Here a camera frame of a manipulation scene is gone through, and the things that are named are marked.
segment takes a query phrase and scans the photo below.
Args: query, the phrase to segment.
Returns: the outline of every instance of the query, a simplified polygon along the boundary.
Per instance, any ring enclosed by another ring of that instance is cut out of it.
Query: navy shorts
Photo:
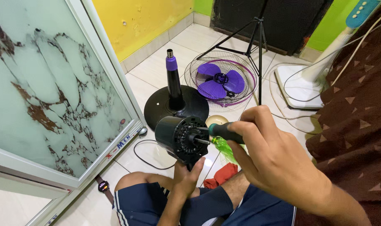
[[[113,209],[122,226],[156,225],[167,204],[169,191],[156,183],[120,189],[114,194]],[[180,217],[182,226],[200,226],[211,218],[227,218],[222,226],[293,225],[294,207],[253,185],[234,210],[224,189],[200,188],[200,195],[188,199]]]

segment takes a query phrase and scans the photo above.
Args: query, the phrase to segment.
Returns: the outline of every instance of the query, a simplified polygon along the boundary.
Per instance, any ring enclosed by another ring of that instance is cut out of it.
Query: black door
[[[298,53],[317,27],[332,0],[268,0],[263,14],[264,31],[270,50],[292,55]],[[216,0],[213,28],[235,32],[258,17],[263,0]],[[250,38],[254,26],[240,35]]]

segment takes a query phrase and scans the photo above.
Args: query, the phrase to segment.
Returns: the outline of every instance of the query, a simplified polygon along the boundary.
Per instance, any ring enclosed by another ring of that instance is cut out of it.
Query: hand
[[[189,172],[187,167],[177,161],[174,168],[174,188],[173,193],[182,194],[188,198],[196,188],[196,183],[205,164],[205,157],[201,157]]]
[[[277,128],[266,105],[243,112],[241,121],[228,130],[242,136],[249,156],[234,141],[228,141],[248,181],[258,188],[298,207],[323,215],[332,183],[311,162],[291,133]]]

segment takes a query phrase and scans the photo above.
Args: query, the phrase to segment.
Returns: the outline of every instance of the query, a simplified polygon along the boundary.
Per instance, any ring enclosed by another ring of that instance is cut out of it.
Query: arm
[[[172,191],[163,214],[158,221],[157,226],[178,226],[182,207],[187,197],[181,193]]]
[[[334,225],[362,225],[369,226],[369,221],[362,206],[347,192],[332,186],[328,202],[324,203],[322,213]]]
[[[182,163],[178,161],[175,163],[173,189],[157,226],[178,226],[182,207],[195,190],[205,159],[205,157],[199,159],[191,172]]]
[[[228,129],[248,148],[249,155],[228,141],[249,182],[335,225],[371,225],[359,203],[313,165],[295,136],[277,128],[267,106],[246,110]]]

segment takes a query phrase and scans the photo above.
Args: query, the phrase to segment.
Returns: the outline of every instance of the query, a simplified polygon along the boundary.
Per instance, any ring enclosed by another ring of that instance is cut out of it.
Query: screwdriver
[[[198,129],[208,130],[209,134],[213,137],[220,136],[220,137],[224,138],[225,140],[233,140],[233,141],[237,142],[238,144],[245,144],[241,135],[239,135],[236,132],[229,131],[227,129],[227,126],[229,124],[230,124],[230,122],[224,123],[223,125],[218,125],[216,123],[213,123],[208,128],[207,127],[198,127]]]

